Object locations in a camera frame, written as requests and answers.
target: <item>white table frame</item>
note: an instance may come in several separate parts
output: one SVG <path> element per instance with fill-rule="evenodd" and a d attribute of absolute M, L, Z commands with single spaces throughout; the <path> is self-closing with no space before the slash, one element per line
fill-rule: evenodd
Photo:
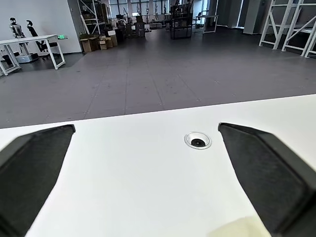
<path fill-rule="evenodd" d="M 45 41 L 45 43 L 47 45 L 47 50 L 48 50 L 48 52 L 50 54 L 50 57 L 51 57 L 51 61 L 54 64 L 54 68 L 56 70 L 58 70 L 58 68 L 60 68 L 64 64 L 66 64 L 66 61 L 65 61 L 63 52 L 61 51 L 60 44 L 57 41 L 57 47 L 58 47 L 60 56 L 62 58 L 62 62 L 59 63 L 59 64 L 56 63 L 54 55 L 53 55 L 53 53 L 51 51 L 51 47 L 49 46 L 49 40 L 51 38 L 57 38 L 57 35 L 37 36 L 37 37 L 28 37 L 28 38 L 20 38 L 20 39 L 9 39 L 9 40 L 2 40 L 2 41 L 0 41 L 0 45 L 4 46 L 4 49 L 6 50 L 8 56 L 9 56 L 9 58 L 10 58 L 12 64 L 13 64 L 13 67 L 11 67 L 9 69 L 6 69 L 6 68 L 4 68 L 2 62 L 0 61 L 0 68 L 3 71 L 3 73 L 7 76 L 10 72 L 13 72 L 13 71 L 21 68 L 19 63 L 18 63 L 18 61 L 16 60 L 16 58 L 14 56 L 14 53 L 13 53 L 11 47 L 10 47 L 10 44 L 13 44 L 13 43 L 27 43 L 27 42 L 41 41 L 41 40 Z"/>
<path fill-rule="evenodd" d="M 216 26 L 217 26 L 218 15 L 196 16 L 196 19 L 198 19 L 198 18 L 205 18 L 204 27 L 203 27 L 203 31 L 196 31 L 196 30 L 195 30 L 195 33 L 200 33 L 200 32 L 202 32 L 202 34 L 206 34 L 206 33 L 215 33 L 215 32 L 216 32 Z M 215 29 L 214 29 L 213 31 L 205 31 L 205 30 L 206 30 L 207 18 L 214 18 L 214 20 L 215 20 Z"/>

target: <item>metal shelving rack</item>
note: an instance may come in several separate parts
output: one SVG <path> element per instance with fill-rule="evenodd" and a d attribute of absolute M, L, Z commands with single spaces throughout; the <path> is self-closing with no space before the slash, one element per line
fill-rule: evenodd
<path fill-rule="evenodd" d="M 300 15 L 300 12 L 302 10 L 302 7 L 304 7 L 304 6 L 314 6 L 314 7 L 316 7 L 316 3 L 304 3 L 304 0 L 299 0 L 298 1 L 297 7 L 295 9 L 294 16 L 293 16 L 293 20 L 292 20 L 291 26 L 289 28 L 289 31 L 287 33 L 287 36 L 286 36 L 286 39 L 285 39 L 282 51 L 286 51 L 287 47 L 288 48 L 294 48 L 294 49 L 301 50 L 302 51 L 301 56 L 305 56 L 306 53 L 307 53 L 307 50 L 309 49 L 309 46 L 310 46 L 310 44 L 312 42 L 312 39 L 313 39 L 313 37 L 315 35 L 315 32 L 316 32 L 316 15 L 311 20 L 309 20 L 305 25 L 303 25 L 302 27 L 295 28 L 295 26 L 297 25 L 297 20 L 299 18 L 299 15 Z M 295 46 L 289 45 L 289 41 L 294 36 L 296 36 L 299 32 L 310 34 L 310 36 L 309 36 L 304 48 L 300 48 L 300 47 L 295 47 Z"/>
<path fill-rule="evenodd" d="M 314 32 L 314 35 L 313 35 L 312 40 L 310 42 L 310 45 L 308 46 L 308 48 L 306 50 L 306 54 L 305 54 L 306 58 L 309 57 L 310 53 L 316 54 L 316 51 L 313 51 L 315 43 L 316 43 L 316 32 Z"/>
<path fill-rule="evenodd" d="M 278 44 L 280 43 L 280 39 L 282 37 L 284 29 L 290 28 L 290 25 L 287 25 L 286 23 L 287 23 L 287 20 L 289 18 L 291 8 L 297 7 L 297 4 L 294 2 L 297 2 L 297 0 L 289 0 L 287 4 L 276 4 L 276 0 L 271 1 L 269 13 L 268 13 L 268 16 L 266 19 L 265 26 L 263 28 L 263 32 L 261 35 L 259 46 L 262 46 L 262 43 L 268 43 L 268 44 L 273 45 L 273 49 L 277 49 Z M 275 20 L 273 18 L 273 9 L 275 9 L 276 7 L 286 7 L 281 24 L 276 24 Z M 273 32 L 274 32 L 274 35 L 276 37 L 275 42 L 270 42 L 270 41 L 265 40 L 269 26 L 272 26 L 272 28 L 273 28 Z"/>
<path fill-rule="evenodd" d="M 82 23 L 83 23 L 83 26 L 84 26 L 86 33 L 90 34 L 90 31 L 88 28 L 89 25 L 95 25 L 91 34 L 93 34 L 96 29 L 98 29 L 99 34 L 101 34 L 100 25 L 105 25 L 105 21 L 104 21 L 104 19 L 103 19 L 103 21 L 99 21 L 95 5 L 102 4 L 102 2 L 99 0 L 77 0 L 77 2 L 78 2 L 80 12 L 82 11 L 82 6 L 85 6 L 94 15 L 94 18 L 84 19 L 82 14 L 80 14 L 80 17 L 81 17 L 81 20 L 82 20 Z"/>
<path fill-rule="evenodd" d="M 193 13 L 191 12 L 193 1 L 189 0 L 186 4 L 179 5 L 179 0 L 176 1 L 175 5 L 171 10 L 170 20 L 170 37 L 173 40 L 191 38 L 192 36 L 192 21 Z M 182 7 L 182 12 L 179 13 L 177 8 Z M 176 32 L 185 30 L 186 34 L 182 37 L 176 37 Z"/>

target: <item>black chair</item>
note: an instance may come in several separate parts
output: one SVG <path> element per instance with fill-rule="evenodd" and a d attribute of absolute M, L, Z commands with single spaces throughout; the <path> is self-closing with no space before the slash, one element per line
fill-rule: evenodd
<path fill-rule="evenodd" d="M 31 35 L 33 37 L 37 37 L 38 34 L 36 33 L 35 29 L 33 28 L 32 21 L 27 20 L 27 22 L 28 22 L 27 28 L 31 32 Z M 40 52 L 48 52 L 47 45 L 46 45 L 45 41 L 43 41 L 43 40 L 41 42 L 36 41 L 36 45 L 38 46 Z M 50 47 L 57 47 L 57 43 L 56 42 L 49 43 L 49 46 Z"/>

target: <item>desk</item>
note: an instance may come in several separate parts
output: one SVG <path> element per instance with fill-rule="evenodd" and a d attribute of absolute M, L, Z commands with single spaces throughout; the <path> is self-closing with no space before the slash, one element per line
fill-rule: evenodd
<path fill-rule="evenodd" d="M 195 19 L 196 22 L 198 21 L 198 18 L 205 18 L 204 27 L 203 27 L 203 31 L 195 31 L 195 32 L 202 32 L 202 34 L 215 33 L 215 32 L 216 32 L 216 26 L 217 26 L 218 15 L 211 15 L 211 16 L 203 16 L 203 15 L 202 15 L 202 16 L 196 16 L 196 19 Z M 211 18 L 214 18 L 214 20 L 215 20 L 215 28 L 214 28 L 213 31 L 207 31 L 207 30 L 206 30 L 207 20 L 208 20 L 208 19 L 211 19 Z"/>
<path fill-rule="evenodd" d="M 60 56 L 62 58 L 62 62 L 57 64 L 54 58 L 54 55 L 51 51 L 51 48 L 49 46 L 49 42 L 48 40 L 51 38 L 57 38 L 57 35 L 47 35 L 47 36 L 37 36 L 37 37 L 28 37 L 28 38 L 20 38 L 20 39 L 9 39 L 9 40 L 2 40 L 0 41 L 0 45 L 4 46 L 4 49 L 6 50 L 7 54 L 9 55 L 9 58 L 13 64 L 13 67 L 9 68 L 9 69 L 5 69 L 2 62 L 0 61 L 0 68 L 3 71 L 3 73 L 7 76 L 10 72 L 13 72 L 14 70 L 20 69 L 20 65 L 18 63 L 18 61 L 16 60 L 14 53 L 10 47 L 10 44 L 13 43 L 27 43 L 27 42 L 32 42 L 32 41 L 45 41 L 46 45 L 47 45 L 47 50 L 50 54 L 51 60 L 54 64 L 54 67 L 56 70 L 58 70 L 58 68 L 62 65 L 64 65 L 66 63 L 63 52 L 61 51 L 59 42 L 57 41 L 57 46 L 58 46 L 58 50 L 60 53 Z"/>
<path fill-rule="evenodd" d="M 27 237 L 205 237 L 256 212 L 241 188 L 218 123 L 275 134 L 316 169 L 316 95 L 24 126 L 15 137 L 73 123 L 59 178 Z M 213 143 L 196 150 L 185 134 Z"/>

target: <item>white object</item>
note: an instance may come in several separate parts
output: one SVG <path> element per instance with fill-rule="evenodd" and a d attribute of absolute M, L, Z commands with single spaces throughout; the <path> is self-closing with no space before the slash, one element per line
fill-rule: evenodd
<path fill-rule="evenodd" d="M 57 39 L 57 35 L 47 35 L 47 36 L 36 36 L 36 37 L 28 37 L 28 38 L 20 38 L 20 39 L 9 39 L 9 40 L 2 40 L 0 41 L 0 45 L 3 45 L 7 54 L 9 55 L 9 58 L 13 64 L 13 67 L 9 68 L 9 69 L 5 69 L 2 62 L 0 61 L 0 68 L 1 70 L 3 71 L 3 73 L 7 76 L 10 72 L 13 72 L 14 70 L 17 70 L 17 69 L 20 69 L 20 65 L 19 63 L 17 62 L 15 56 L 14 56 L 14 53 L 10 47 L 10 44 L 13 44 L 13 43 L 27 43 L 27 42 L 32 42 L 32 41 L 45 41 L 46 45 L 47 45 L 47 50 L 50 54 L 50 57 L 51 57 L 51 61 L 53 62 L 54 64 L 54 68 L 56 70 L 58 70 L 58 68 L 62 65 L 64 65 L 66 63 L 65 61 L 65 58 L 64 58 L 64 55 L 63 55 L 63 52 L 61 51 L 61 48 L 60 48 L 60 45 L 59 45 L 59 42 L 57 41 L 57 46 L 58 46 L 58 50 L 59 50 L 59 53 L 60 53 L 60 56 L 62 58 L 62 62 L 57 64 L 56 63 L 56 60 L 54 58 L 54 55 L 51 51 L 51 48 L 49 46 L 49 42 L 48 40 L 52 39 L 52 38 L 55 38 Z"/>
<path fill-rule="evenodd" d="M 263 28 L 261 39 L 260 39 L 260 42 L 259 42 L 259 46 L 262 46 L 262 43 L 268 43 L 268 44 L 272 44 L 273 45 L 273 49 L 277 49 L 278 44 L 279 44 L 279 42 L 281 40 L 281 37 L 282 37 L 284 29 L 290 28 L 289 25 L 286 25 L 286 22 L 287 22 L 287 20 L 289 18 L 289 14 L 290 14 L 291 8 L 297 6 L 297 4 L 294 4 L 293 2 L 294 2 L 294 0 L 288 0 L 287 4 L 276 4 L 276 0 L 272 0 L 271 1 L 269 12 L 268 12 L 268 16 L 267 16 L 267 19 L 266 19 L 266 23 L 265 23 L 265 26 Z M 286 7 L 281 24 L 276 24 L 275 21 L 274 21 L 274 18 L 273 18 L 273 10 L 276 7 Z M 265 40 L 265 37 L 266 37 L 267 30 L 268 30 L 269 26 L 272 26 L 272 28 L 273 28 L 273 33 L 274 33 L 274 35 L 276 37 L 276 41 L 275 42 L 270 42 L 270 41 L 266 41 Z"/>
<path fill-rule="evenodd" d="M 115 31 L 108 31 L 108 34 L 109 34 L 109 36 L 115 36 L 116 35 Z"/>
<path fill-rule="evenodd" d="M 205 237 L 257 214 L 241 188 L 220 122 L 275 134 L 316 170 L 316 95 L 0 129 L 20 135 L 74 124 L 57 183 L 26 237 Z M 213 141 L 196 150 L 188 131 Z"/>
<path fill-rule="evenodd" d="M 204 147 L 197 147 L 192 145 L 194 139 L 200 139 L 205 143 Z M 212 145 L 212 139 L 202 132 L 190 132 L 184 136 L 184 142 L 193 149 L 204 150 Z"/>
<path fill-rule="evenodd" d="M 299 15 L 300 15 L 300 12 L 301 12 L 301 9 L 302 9 L 302 6 L 312 6 L 312 5 L 316 5 L 316 3 L 304 3 L 304 0 L 299 0 L 298 1 L 298 4 L 296 6 L 296 9 L 295 9 L 295 13 L 294 13 L 294 16 L 293 16 L 293 20 L 292 20 L 292 23 L 291 23 L 291 26 L 289 28 L 289 31 L 286 35 L 286 38 L 285 38 L 285 42 L 283 44 L 283 47 L 282 47 L 282 51 L 286 51 L 286 48 L 294 48 L 294 49 L 298 49 L 298 50 L 301 50 L 302 51 L 302 54 L 301 56 L 305 56 L 306 54 L 306 51 L 312 41 L 312 38 L 315 34 L 315 31 L 316 31 L 316 16 L 314 16 L 311 20 L 309 20 L 305 25 L 303 25 L 302 27 L 300 28 L 295 28 L 295 25 L 297 23 L 297 20 L 299 18 Z M 310 34 L 304 48 L 301 48 L 301 47 L 296 47 L 296 46 L 291 46 L 289 45 L 289 41 L 294 37 L 296 36 L 299 32 L 304 32 L 304 33 L 307 33 L 307 34 Z"/>
<path fill-rule="evenodd" d="M 195 21 L 197 21 L 197 19 L 198 18 L 205 18 L 205 20 L 204 20 L 204 26 L 203 26 L 203 30 L 202 31 L 196 31 L 195 30 L 195 32 L 196 33 L 199 33 L 199 32 L 201 32 L 202 34 L 206 34 L 206 33 L 215 33 L 216 32 L 216 26 L 217 26 L 217 19 L 218 19 L 218 15 L 211 15 L 211 16 L 196 16 L 196 19 L 195 19 Z M 206 27 L 207 27 L 207 19 L 208 18 L 214 18 L 214 21 L 215 21 L 215 28 L 214 28 L 214 30 L 213 31 L 206 31 Z"/>

